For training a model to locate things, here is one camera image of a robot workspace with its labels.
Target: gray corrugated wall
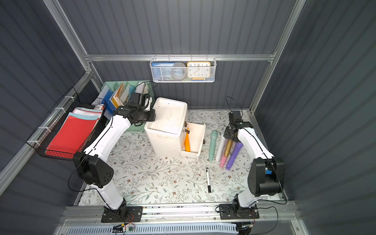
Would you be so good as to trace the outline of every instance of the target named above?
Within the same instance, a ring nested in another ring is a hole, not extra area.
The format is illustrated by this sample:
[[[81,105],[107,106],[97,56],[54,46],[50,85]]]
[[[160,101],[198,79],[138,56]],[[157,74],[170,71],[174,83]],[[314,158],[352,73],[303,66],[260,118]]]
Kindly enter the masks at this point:
[[[269,54],[293,4],[294,0],[61,1],[89,54]],[[190,109],[226,108],[225,96],[249,108],[266,64],[218,62],[214,83],[159,83],[155,93],[185,101]],[[151,79],[147,62],[94,65],[105,81]]]
[[[152,80],[149,62],[93,63],[103,81]],[[156,97],[184,101],[189,109],[227,108],[226,96],[236,99],[242,108],[249,108],[250,97],[256,93],[267,65],[267,61],[219,61],[215,82],[158,83],[153,91]],[[228,101],[231,108],[239,107],[233,100]]]
[[[0,1],[0,170],[84,72],[43,1]],[[0,197],[0,234],[51,234],[75,200],[73,170],[33,155]]]
[[[375,234],[376,1],[308,1],[256,110],[310,234]]]
[[[2,169],[84,74],[42,1],[0,1]]]

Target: wire mesh basket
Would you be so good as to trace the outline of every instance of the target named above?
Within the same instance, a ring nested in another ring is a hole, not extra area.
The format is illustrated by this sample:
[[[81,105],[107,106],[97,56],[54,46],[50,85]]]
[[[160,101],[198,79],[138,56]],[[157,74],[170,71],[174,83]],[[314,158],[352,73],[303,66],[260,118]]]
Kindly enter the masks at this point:
[[[154,82],[214,82],[217,61],[161,61],[151,58]]]
[[[80,147],[77,150],[78,152],[83,151],[96,139],[96,137],[99,136],[99,134],[105,128],[106,118],[103,118],[103,114],[106,110],[106,102],[100,98],[85,96],[81,94],[75,94],[71,99],[69,99],[69,101],[64,105],[64,107],[59,109],[58,114],[53,118],[50,124],[46,127],[42,127],[44,130],[42,134],[39,136],[37,141],[32,141],[32,142],[27,141],[27,144],[33,147],[35,151],[38,153],[38,155],[40,155],[41,157],[72,161],[73,155],[75,153],[48,150],[47,148],[49,144],[51,143],[51,141],[56,136],[56,134],[60,131],[60,128],[64,124],[64,121],[67,118],[69,112],[72,112],[77,107],[92,109],[94,108],[94,106],[100,105],[100,104],[104,104],[101,118],[99,119],[99,121],[96,123],[91,133],[81,143]]]

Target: wire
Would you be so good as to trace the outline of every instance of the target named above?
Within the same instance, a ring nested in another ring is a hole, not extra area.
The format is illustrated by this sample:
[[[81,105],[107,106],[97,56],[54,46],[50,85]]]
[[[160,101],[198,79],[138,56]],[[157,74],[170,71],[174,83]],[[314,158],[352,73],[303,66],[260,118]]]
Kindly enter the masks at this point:
[[[75,170],[72,172],[72,174],[70,175],[69,179],[68,179],[68,188],[74,192],[85,192],[85,191],[88,191],[88,190],[94,190],[95,188],[89,188],[89,189],[85,189],[85,190],[74,190],[70,187],[69,185],[69,181],[70,179],[72,178],[73,174],[77,171],[78,167],[83,163],[83,161],[85,160],[85,158],[91,153],[91,151],[93,151],[93,149],[97,146],[97,144],[99,143],[99,141],[103,138],[103,136],[105,136],[105,134],[107,133],[107,131],[112,127],[112,122],[114,121],[114,117],[112,116],[111,118],[111,124],[110,124],[110,127],[106,130],[106,132],[100,137],[100,139],[98,140],[98,142],[94,145],[94,147],[90,150],[90,152],[88,152],[86,154],[86,156],[81,160],[80,164],[78,164],[78,166],[75,168]]]
[[[141,85],[142,83],[146,83],[146,82],[141,82],[141,83],[139,83],[139,84],[137,84],[137,86],[135,86],[135,91],[136,91],[136,88],[139,86],[139,85]],[[153,82],[153,83],[155,83],[156,85],[155,86],[153,86],[152,88],[151,88],[151,90],[153,89],[153,88],[156,88],[157,86],[158,86],[158,83],[156,83],[156,82]]]
[[[89,189],[85,189],[85,190],[74,190],[74,189],[72,189],[71,187],[70,187],[70,185],[69,185],[69,181],[70,181],[70,179],[72,178],[72,176],[73,176],[73,174],[76,172],[76,170],[78,169],[78,167],[81,165],[81,163],[85,160],[85,158],[89,155],[89,153],[88,154],[86,154],[86,156],[82,159],[82,161],[80,162],[80,164],[78,164],[78,166],[75,168],[75,170],[72,172],[72,174],[71,174],[71,176],[69,177],[69,179],[68,179],[68,188],[70,189],[70,190],[72,190],[72,191],[74,191],[74,192],[84,192],[84,191],[88,191],[88,190],[94,190],[95,188],[89,188]]]
[[[274,173],[276,174],[276,177],[277,177],[277,180],[278,180],[278,183],[279,183],[279,187],[281,188],[281,193],[282,193],[282,195],[283,195],[283,197],[284,197],[284,199],[285,199],[285,203],[279,203],[279,202],[270,201],[270,200],[266,200],[266,199],[260,199],[260,200],[258,200],[258,201],[274,202],[274,203],[276,203],[276,204],[280,204],[280,205],[285,205],[285,204],[287,204],[287,197],[286,197],[286,195],[284,195],[284,193],[283,193],[283,188],[282,188],[282,185],[281,185],[281,181],[279,180],[279,177],[278,177],[277,171],[276,171],[276,169],[274,168],[272,162],[269,160],[269,158],[266,156],[266,154],[265,154],[264,151],[262,150],[262,148],[261,148],[260,144],[258,143],[256,137],[254,137],[253,134],[251,134],[247,129],[244,128],[244,130],[245,130],[246,132],[248,132],[248,134],[251,135],[251,136],[255,139],[256,143],[258,144],[258,146],[259,146],[259,148],[261,149],[262,153],[264,154],[265,158],[268,160],[268,162],[270,163],[271,167],[273,168]]]
[[[252,217],[253,217],[253,225],[255,225],[255,223],[256,223],[256,219],[255,219],[255,216],[253,215],[253,213],[251,212],[251,214],[252,214]]]
[[[131,225],[133,225],[133,226],[136,228],[136,225],[132,224],[133,220],[135,219],[135,216],[134,216],[132,213],[131,213],[131,215],[132,215],[132,220],[130,220],[129,215],[127,215],[127,216],[128,216],[128,221],[129,221],[129,223],[127,223],[127,224],[131,224]],[[124,233],[123,233],[123,235],[125,234],[125,231],[126,231],[126,225],[127,225],[127,224],[124,224]]]
[[[231,108],[230,108],[229,102],[227,101],[227,97],[228,97],[228,98],[231,98],[232,100],[234,100],[234,101],[239,105],[239,108],[240,108],[240,110],[241,110],[241,117],[243,117],[243,110],[241,109],[240,104],[239,104],[234,98],[232,98],[231,96],[226,96],[226,103],[227,103],[227,106],[228,106],[229,109],[230,109],[230,112],[232,112],[232,111],[231,111]]]
[[[271,231],[273,231],[273,229],[275,229],[277,227],[277,224],[278,224],[278,211],[277,211],[277,208],[275,208],[274,206],[270,206],[270,207],[267,207],[267,208],[262,208],[262,207],[258,207],[258,209],[269,209],[269,208],[274,208],[276,210],[276,213],[277,213],[277,222],[276,224],[274,225],[274,227],[272,229],[270,229],[269,231],[267,232],[263,232],[263,233],[255,233],[253,235],[261,235],[261,234],[266,234],[266,233],[269,233]]]

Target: pink marker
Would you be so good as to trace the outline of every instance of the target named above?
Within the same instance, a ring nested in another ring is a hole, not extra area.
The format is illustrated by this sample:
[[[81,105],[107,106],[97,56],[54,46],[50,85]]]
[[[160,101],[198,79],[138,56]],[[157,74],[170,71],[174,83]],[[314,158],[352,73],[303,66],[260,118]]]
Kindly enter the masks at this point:
[[[230,154],[231,146],[232,146],[232,140],[228,140],[227,144],[226,144],[226,148],[224,149],[224,154],[223,154],[222,159],[221,159],[221,168],[226,163],[227,157]]]

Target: black cable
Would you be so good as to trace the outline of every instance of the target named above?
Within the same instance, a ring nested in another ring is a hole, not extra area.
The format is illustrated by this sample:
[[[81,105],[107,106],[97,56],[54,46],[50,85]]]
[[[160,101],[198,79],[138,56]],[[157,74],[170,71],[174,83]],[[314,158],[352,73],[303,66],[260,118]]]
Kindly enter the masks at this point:
[[[237,229],[238,231],[241,231],[241,230],[247,230],[247,229],[249,229],[249,227],[240,227],[240,228],[236,227],[236,229]]]
[[[106,132],[102,135],[102,137],[100,137],[100,139],[98,140],[98,142],[94,145],[94,147],[90,150],[89,153],[91,153],[91,151],[93,151],[93,149],[97,146],[97,144],[99,143],[99,141],[103,138],[103,136],[105,136],[105,134],[107,133],[107,131],[112,127],[112,122],[114,121],[114,118],[111,118],[111,124],[110,124],[110,127],[106,130]],[[89,190],[94,190],[95,188],[89,188],[89,189],[85,189],[85,190],[74,190],[70,187],[69,185],[69,181],[70,179],[72,178],[73,174],[77,171],[78,167],[82,164],[82,162],[85,160],[85,158],[89,155],[89,153],[86,154],[86,156],[81,160],[80,164],[78,164],[78,166],[75,168],[75,170],[72,172],[72,174],[70,175],[69,179],[68,179],[68,188],[74,192],[84,192],[84,191],[89,191]]]
[[[228,106],[229,109],[230,109],[230,112],[232,112],[232,111],[231,111],[231,108],[230,108],[229,102],[227,101],[227,97],[228,97],[228,98],[231,98],[232,100],[234,100],[234,101],[239,105],[239,108],[240,108],[240,110],[241,110],[241,116],[243,117],[243,110],[241,109],[240,104],[239,104],[234,98],[232,98],[231,96],[226,96],[226,103],[227,103],[227,106]]]
[[[142,83],[146,83],[146,82],[141,82],[141,83],[137,84],[137,86],[135,86],[134,91],[136,91],[136,88],[137,88],[139,85],[141,85]],[[153,86],[153,87],[151,88],[151,90],[152,90],[153,88],[156,88],[156,87],[158,86],[158,83],[156,83],[156,82],[153,82],[153,83],[155,83],[156,85]]]
[[[279,203],[279,202],[270,201],[270,200],[265,200],[265,199],[260,199],[260,200],[258,200],[258,201],[274,202],[274,203],[276,203],[276,204],[280,204],[280,205],[285,205],[285,204],[287,204],[287,198],[286,198],[286,195],[284,195],[284,193],[283,193],[283,188],[282,188],[282,185],[281,185],[281,181],[279,180],[279,177],[278,177],[277,171],[276,171],[276,169],[274,168],[272,162],[269,160],[269,158],[266,156],[266,154],[265,154],[264,151],[262,150],[262,148],[261,148],[260,144],[258,143],[256,137],[254,137],[249,131],[247,131],[247,129],[244,128],[244,130],[246,130],[246,132],[248,132],[248,134],[249,134],[250,136],[252,136],[252,137],[255,139],[256,143],[258,144],[258,146],[259,146],[259,148],[261,149],[262,153],[264,154],[265,158],[268,160],[268,162],[270,163],[271,167],[273,168],[273,170],[274,170],[274,172],[275,172],[275,174],[276,174],[276,176],[277,176],[277,180],[278,180],[278,183],[279,183],[279,187],[281,188],[281,193],[282,193],[282,195],[283,195],[283,197],[284,197],[284,199],[285,199],[285,203]]]
[[[269,209],[269,208],[274,208],[276,210],[276,213],[277,213],[277,222],[276,224],[274,225],[274,227],[272,229],[270,229],[269,231],[267,232],[263,232],[263,233],[255,233],[253,235],[261,235],[261,234],[266,234],[266,233],[269,233],[271,231],[273,231],[273,229],[275,229],[277,227],[277,224],[278,224],[278,211],[277,211],[277,208],[275,208],[274,206],[270,206],[270,207],[267,207],[267,208],[262,208],[262,207],[258,207],[258,209]]]
[[[85,190],[74,190],[74,189],[72,189],[71,187],[70,187],[70,185],[69,185],[69,181],[70,181],[70,179],[72,178],[72,176],[73,176],[73,174],[76,172],[76,170],[78,169],[78,167],[81,165],[81,163],[85,160],[85,158],[89,155],[89,153],[88,154],[86,154],[86,156],[82,159],[82,161],[80,162],[80,164],[78,164],[78,166],[75,168],[75,170],[72,172],[72,174],[71,174],[71,176],[69,177],[69,179],[68,179],[68,188],[70,189],[70,190],[72,190],[72,191],[74,191],[74,192],[84,192],[84,191],[88,191],[88,190],[94,190],[95,188],[89,188],[89,189],[85,189]]]
[[[135,219],[135,216],[131,213],[131,215],[133,216],[133,219],[132,219],[132,221],[130,220],[130,217],[129,217],[129,215],[127,215],[127,217],[128,217],[128,223],[125,223],[125,219],[124,219],[124,233],[123,233],[123,235],[125,234],[125,231],[126,231],[126,225],[127,224],[132,224],[132,222],[133,222],[133,220]]]
[[[146,104],[144,107],[142,107],[141,110],[145,110],[145,109],[149,106],[150,98],[151,98],[151,97],[150,97],[149,94],[148,94],[148,96],[149,96],[149,97],[147,98],[147,104]]]

